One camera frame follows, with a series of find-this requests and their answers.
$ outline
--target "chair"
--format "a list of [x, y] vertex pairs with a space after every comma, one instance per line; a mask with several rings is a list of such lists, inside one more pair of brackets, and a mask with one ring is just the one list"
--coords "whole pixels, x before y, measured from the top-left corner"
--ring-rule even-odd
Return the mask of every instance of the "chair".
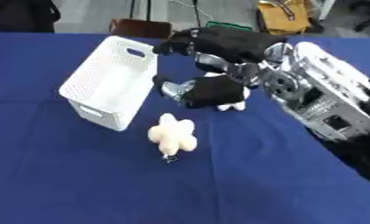
[[[356, 3], [353, 3], [351, 5], [351, 11], [356, 11], [358, 8], [366, 8], [369, 10], [369, 14], [370, 14], [370, 1], [358, 1]], [[366, 29], [368, 26], [370, 26], [370, 18], [364, 22], [361, 22], [360, 24], [356, 25], [354, 27], [354, 30], [357, 31], [357, 32], [361, 32], [363, 31], [364, 29]]]

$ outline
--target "foam toy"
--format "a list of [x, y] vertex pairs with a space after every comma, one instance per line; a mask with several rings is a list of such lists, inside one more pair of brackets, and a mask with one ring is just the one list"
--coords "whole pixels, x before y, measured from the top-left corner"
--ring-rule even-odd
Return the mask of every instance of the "foam toy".
[[167, 159], [175, 157], [179, 150], [194, 151], [197, 148], [197, 138], [192, 135], [194, 129], [191, 120], [177, 121], [172, 114], [163, 114], [158, 126], [149, 129], [148, 138], [159, 144], [159, 150]]

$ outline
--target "cable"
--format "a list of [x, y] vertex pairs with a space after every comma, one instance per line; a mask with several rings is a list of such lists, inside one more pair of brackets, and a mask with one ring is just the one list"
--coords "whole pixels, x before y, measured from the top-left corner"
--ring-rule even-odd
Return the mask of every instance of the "cable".
[[146, 21], [150, 21], [151, 12], [152, 12], [152, 0], [148, 0], [148, 5], [146, 9]]
[[134, 17], [134, 7], [135, 7], [135, 4], [136, 4], [136, 0], [132, 0], [131, 1], [131, 5], [130, 5], [130, 18], [133, 18]]
[[199, 1], [192, 0], [192, 5], [194, 7], [195, 17], [197, 18], [197, 24], [201, 28], [201, 19], [199, 18]]
[[[186, 6], [186, 7], [190, 7], [190, 8], [195, 8], [194, 5], [190, 5], [190, 4], [186, 4], [186, 3], [182, 3], [181, 1], [179, 0], [169, 0], [168, 2], [172, 2], [172, 3], [176, 3], [176, 4], [181, 4], [183, 6]], [[206, 14], [204, 11], [202, 11], [200, 8], [197, 7], [197, 10], [202, 14], [204, 15], [205, 17], [209, 18], [209, 20], [211, 21], [214, 21], [213, 17], [209, 16], [208, 14]]]

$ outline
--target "floor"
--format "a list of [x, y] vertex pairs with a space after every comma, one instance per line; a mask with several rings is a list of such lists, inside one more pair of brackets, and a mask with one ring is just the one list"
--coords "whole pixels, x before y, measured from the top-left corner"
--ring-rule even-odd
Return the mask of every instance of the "floor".
[[[111, 18], [128, 18], [131, 0], [53, 0], [62, 11], [62, 19], [56, 24], [57, 32], [107, 33]], [[321, 36], [370, 37], [370, 28], [356, 32], [353, 26], [368, 18], [362, 12], [350, 12], [349, 4], [355, 0], [338, 0], [329, 17], [322, 22], [325, 32]], [[135, 18], [145, 19], [146, 0], [135, 1]], [[152, 18], [155, 21], [170, 21], [174, 29], [196, 26], [194, 10], [184, 4], [191, 0], [152, 1]], [[256, 28], [255, 9], [257, 0], [199, 0], [203, 23], [213, 19]]]

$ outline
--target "white star-shaped object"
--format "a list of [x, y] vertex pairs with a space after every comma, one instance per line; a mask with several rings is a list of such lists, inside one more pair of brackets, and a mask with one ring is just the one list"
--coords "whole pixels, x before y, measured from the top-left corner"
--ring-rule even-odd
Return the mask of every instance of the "white star-shaped object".
[[172, 114], [163, 114], [158, 126], [149, 129], [148, 138], [159, 144], [164, 158], [168, 158], [177, 155], [179, 150], [194, 151], [197, 148], [197, 138], [192, 135], [194, 129], [191, 120], [177, 121]]
[[[216, 76], [221, 76], [221, 75], [225, 75], [225, 74], [223, 74], [223, 73], [207, 73], [205, 75], [205, 77], [216, 77]], [[245, 101], [219, 105], [219, 106], [217, 106], [217, 109], [220, 110], [220, 111], [226, 111], [226, 110], [229, 110], [230, 108], [234, 108], [234, 109], [239, 110], [239, 111], [245, 110], [246, 109], [246, 99], [250, 96], [250, 93], [251, 93], [250, 89], [248, 89], [247, 87], [244, 87], [243, 88], [243, 96], [244, 96]]]

